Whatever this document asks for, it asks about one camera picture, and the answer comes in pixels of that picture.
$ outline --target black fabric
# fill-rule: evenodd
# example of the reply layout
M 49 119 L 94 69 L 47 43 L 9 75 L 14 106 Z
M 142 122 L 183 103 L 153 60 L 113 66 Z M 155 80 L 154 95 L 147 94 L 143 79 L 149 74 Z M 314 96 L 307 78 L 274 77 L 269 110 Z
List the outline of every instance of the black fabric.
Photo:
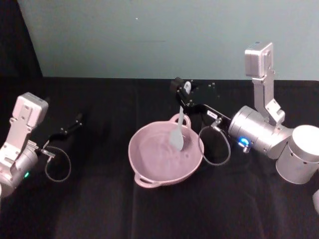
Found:
M 202 162 L 182 183 L 144 189 L 134 182 L 128 144 L 142 126 L 168 120 L 179 105 L 169 80 L 2 79 L 0 140 L 16 97 L 30 91 L 50 97 L 45 121 L 32 134 L 42 142 L 68 125 L 79 112 L 85 126 L 66 142 L 72 160 L 69 180 L 56 184 L 43 173 L 46 158 L 11 197 L 3 199 L 0 238 L 318 238 L 319 216 L 312 194 L 318 174 L 305 185 L 284 181 L 275 161 L 232 145 L 230 162 L 222 167 Z M 253 107 L 250 81 L 215 81 L 216 105 L 227 114 Z M 286 112 L 285 125 L 319 125 L 317 82 L 276 81 L 275 97 Z M 210 101 L 215 96 L 207 96 Z M 200 116 L 192 116 L 199 132 Z M 207 150 L 215 145 L 208 132 Z
M 42 77 L 19 4 L 0 1 L 0 76 Z

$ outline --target gray spatula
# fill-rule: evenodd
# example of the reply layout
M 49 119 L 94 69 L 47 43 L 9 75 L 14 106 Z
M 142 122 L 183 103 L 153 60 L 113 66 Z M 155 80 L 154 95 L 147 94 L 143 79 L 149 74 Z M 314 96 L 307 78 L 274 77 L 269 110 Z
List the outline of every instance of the gray spatula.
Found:
M 189 81 L 185 83 L 184 89 L 188 94 L 190 93 L 191 84 Z M 183 121 L 184 121 L 184 112 L 183 112 L 183 107 L 181 106 L 179 108 L 179 118 L 178 118 L 177 128 L 170 133 L 170 137 L 169 137 L 170 144 L 173 145 L 179 151 L 183 149 L 183 145 L 184 145 L 184 139 L 181 133 L 181 126 L 183 124 Z

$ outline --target white label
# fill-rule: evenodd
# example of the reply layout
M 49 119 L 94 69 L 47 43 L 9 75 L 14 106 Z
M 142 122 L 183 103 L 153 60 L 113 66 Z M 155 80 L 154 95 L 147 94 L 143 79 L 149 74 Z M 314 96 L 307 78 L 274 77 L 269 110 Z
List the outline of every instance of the white label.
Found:
M 217 114 L 213 113 L 212 111 L 207 111 L 207 115 L 212 117 L 213 119 L 217 119 L 218 118 Z

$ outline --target bowl handle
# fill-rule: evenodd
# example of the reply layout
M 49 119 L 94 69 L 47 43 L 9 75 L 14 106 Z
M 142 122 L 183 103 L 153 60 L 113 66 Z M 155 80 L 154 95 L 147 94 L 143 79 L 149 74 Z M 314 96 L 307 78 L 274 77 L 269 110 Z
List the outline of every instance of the bowl handle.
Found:
M 137 173 L 134 176 L 134 180 L 139 186 L 143 188 L 156 188 L 161 185 L 160 182 L 151 181 L 149 179 L 142 177 L 141 175 Z
M 179 118 L 179 114 L 175 114 L 169 121 L 176 122 Z M 191 121 L 187 115 L 184 115 L 184 120 L 186 121 L 187 128 L 191 128 Z

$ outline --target cylindrical motor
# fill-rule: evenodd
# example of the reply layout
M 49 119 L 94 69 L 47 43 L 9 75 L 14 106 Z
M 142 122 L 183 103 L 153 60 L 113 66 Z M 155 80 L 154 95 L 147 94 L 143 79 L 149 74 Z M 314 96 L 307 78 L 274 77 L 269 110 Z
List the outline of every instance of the cylindrical motor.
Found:
M 270 125 L 259 112 L 248 106 L 240 109 L 228 130 L 229 135 L 236 138 L 239 143 L 272 159 L 280 156 L 291 132 L 291 129 L 282 125 Z
M 319 168 L 319 128 L 301 125 L 293 130 L 276 162 L 278 173 L 295 184 L 307 183 Z
M 34 148 L 27 145 L 11 169 L 2 171 L 0 184 L 3 198 L 9 196 L 17 188 L 25 174 L 32 169 L 37 161 L 38 157 L 34 152 Z

